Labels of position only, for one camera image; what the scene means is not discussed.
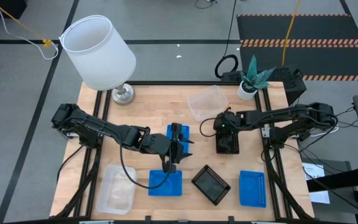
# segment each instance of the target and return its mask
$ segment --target metal lamp base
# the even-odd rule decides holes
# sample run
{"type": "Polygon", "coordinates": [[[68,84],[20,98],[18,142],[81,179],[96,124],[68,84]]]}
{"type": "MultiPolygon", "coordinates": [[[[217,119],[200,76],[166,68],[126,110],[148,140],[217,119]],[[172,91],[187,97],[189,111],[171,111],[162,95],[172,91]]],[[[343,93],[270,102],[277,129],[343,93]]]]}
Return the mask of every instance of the metal lamp base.
{"type": "Polygon", "coordinates": [[[128,84],[122,84],[112,90],[111,96],[118,105],[128,105],[135,99],[135,90],[128,84]]]}

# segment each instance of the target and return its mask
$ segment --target potted plant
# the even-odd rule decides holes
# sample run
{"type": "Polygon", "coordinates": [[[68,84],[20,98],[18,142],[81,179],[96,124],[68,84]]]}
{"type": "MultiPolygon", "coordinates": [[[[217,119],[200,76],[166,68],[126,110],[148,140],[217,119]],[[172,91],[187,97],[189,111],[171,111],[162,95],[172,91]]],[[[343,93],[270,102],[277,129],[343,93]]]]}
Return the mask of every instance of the potted plant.
{"type": "Polygon", "coordinates": [[[246,74],[241,72],[241,83],[237,90],[239,98],[242,100],[251,100],[258,90],[266,88],[269,85],[266,81],[274,70],[275,67],[257,73],[256,58],[255,55],[253,55],[248,67],[248,72],[246,74]]]}

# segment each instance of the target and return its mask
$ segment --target white paper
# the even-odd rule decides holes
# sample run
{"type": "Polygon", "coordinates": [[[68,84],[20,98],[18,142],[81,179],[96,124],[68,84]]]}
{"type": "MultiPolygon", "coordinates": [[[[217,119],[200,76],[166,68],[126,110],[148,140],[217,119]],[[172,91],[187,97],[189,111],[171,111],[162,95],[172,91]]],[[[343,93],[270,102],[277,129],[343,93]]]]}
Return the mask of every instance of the white paper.
{"type": "MultiPolygon", "coordinates": [[[[324,173],[324,167],[323,165],[314,165],[314,164],[309,164],[306,162],[302,162],[303,164],[303,168],[305,169],[305,171],[312,176],[313,178],[318,178],[318,177],[324,177],[325,173],[324,173]]],[[[307,176],[305,174],[306,180],[310,180],[311,178],[309,176],[307,176]]],[[[326,203],[329,204],[329,196],[328,196],[328,191],[321,191],[321,192],[312,192],[310,193],[310,200],[312,202],[316,202],[316,203],[326,203]]]]}

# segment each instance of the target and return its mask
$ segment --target white cable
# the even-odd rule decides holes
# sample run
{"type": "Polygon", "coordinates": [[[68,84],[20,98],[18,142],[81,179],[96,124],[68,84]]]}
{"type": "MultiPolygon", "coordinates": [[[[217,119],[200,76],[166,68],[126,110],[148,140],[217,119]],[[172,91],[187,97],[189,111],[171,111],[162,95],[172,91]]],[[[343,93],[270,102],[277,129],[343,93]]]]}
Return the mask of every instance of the white cable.
{"type": "MultiPolygon", "coordinates": [[[[333,131],[330,132],[330,134],[336,132],[338,129],[339,129],[339,126],[337,125],[337,126],[333,129],[333,131]]],[[[326,134],[326,133],[327,133],[327,132],[325,132],[325,133],[319,133],[319,134],[312,134],[310,137],[322,136],[322,135],[324,135],[324,134],[326,134]]]]}
{"type": "Polygon", "coordinates": [[[35,44],[35,43],[33,43],[33,42],[27,40],[26,38],[18,37],[18,36],[16,36],[16,35],[13,35],[13,34],[11,34],[11,33],[7,30],[6,24],[5,24],[5,19],[4,19],[4,16],[3,16],[1,10],[0,10],[0,16],[1,16],[2,23],[4,24],[4,28],[5,28],[5,31],[6,31],[7,34],[9,34],[9,35],[11,35],[12,37],[15,37],[15,38],[18,38],[18,39],[21,39],[21,40],[25,40],[25,41],[27,41],[28,43],[30,43],[30,44],[36,46],[36,47],[38,48],[38,50],[41,52],[41,55],[42,55],[42,57],[43,57],[45,60],[52,60],[52,59],[54,59],[55,57],[57,57],[57,55],[58,55],[58,53],[59,53],[59,50],[57,49],[56,45],[55,45],[53,42],[52,42],[52,45],[53,45],[53,47],[56,49],[56,54],[55,54],[55,56],[53,56],[53,57],[51,57],[51,58],[46,58],[45,55],[44,55],[44,53],[42,52],[41,48],[40,48],[37,44],[35,44]]]}

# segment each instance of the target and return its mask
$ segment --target white lampshade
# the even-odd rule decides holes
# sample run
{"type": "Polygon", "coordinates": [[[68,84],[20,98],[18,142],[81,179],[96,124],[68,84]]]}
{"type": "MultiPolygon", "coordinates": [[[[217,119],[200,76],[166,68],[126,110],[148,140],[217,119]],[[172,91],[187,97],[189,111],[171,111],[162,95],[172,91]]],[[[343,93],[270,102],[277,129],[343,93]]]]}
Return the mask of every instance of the white lampshade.
{"type": "Polygon", "coordinates": [[[94,90],[120,86],[135,70],[135,55],[104,16],[76,21],[59,39],[85,84],[94,90]]]}

